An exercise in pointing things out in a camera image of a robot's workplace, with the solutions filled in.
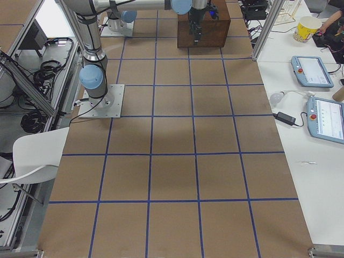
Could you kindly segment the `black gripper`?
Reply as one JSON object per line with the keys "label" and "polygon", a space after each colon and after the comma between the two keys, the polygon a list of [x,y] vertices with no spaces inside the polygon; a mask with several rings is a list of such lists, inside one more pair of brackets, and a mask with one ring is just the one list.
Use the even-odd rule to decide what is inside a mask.
{"label": "black gripper", "polygon": [[191,8],[188,13],[189,20],[189,34],[193,34],[193,43],[199,42],[199,36],[202,34],[201,20],[202,11],[199,9]]}

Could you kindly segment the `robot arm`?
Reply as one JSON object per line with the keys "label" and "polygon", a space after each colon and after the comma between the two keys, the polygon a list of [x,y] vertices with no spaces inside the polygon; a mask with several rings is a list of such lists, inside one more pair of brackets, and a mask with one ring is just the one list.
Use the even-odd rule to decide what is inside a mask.
{"label": "robot arm", "polygon": [[107,12],[108,28],[112,32],[119,32],[128,28],[128,24],[135,21],[137,11],[115,11]]}
{"label": "robot arm", "polygon": [[108,12],[109,17],[125,24],[132,23],[141,10],[174,10],[178,15],[188,15],[189,31],[193,43],[202,38],[201,22],[208,11],[216,12],[210,1],[62,1],[67,9],[68,21],[83,46],[83,58],[86,65],[95,65],[103,69],[105,77],[107,56],[102,49],[101,34],[98,28],[98,16]]}

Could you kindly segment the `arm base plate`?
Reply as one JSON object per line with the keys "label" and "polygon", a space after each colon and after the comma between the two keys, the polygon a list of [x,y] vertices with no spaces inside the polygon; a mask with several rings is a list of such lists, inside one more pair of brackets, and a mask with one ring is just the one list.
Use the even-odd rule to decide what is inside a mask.
{"label": "arm base plate", "polygon": [[80,104],[78,115],[83,119],[90,118],[120,118],[121,108],[123,106],[123,97],[125,91],[124,84],[109,84],[107,86],[107,94],[101,100],[89,98],[86,90],[84,90],[83,98],[87,98]]}
{"label": "arm base plate", "polygon": [[108,17],[105,17],[103,24],[105,26],[101,31],[102,37],[131,37],[133,34],[134,22],[125,23],[120,19],[108,20]]}

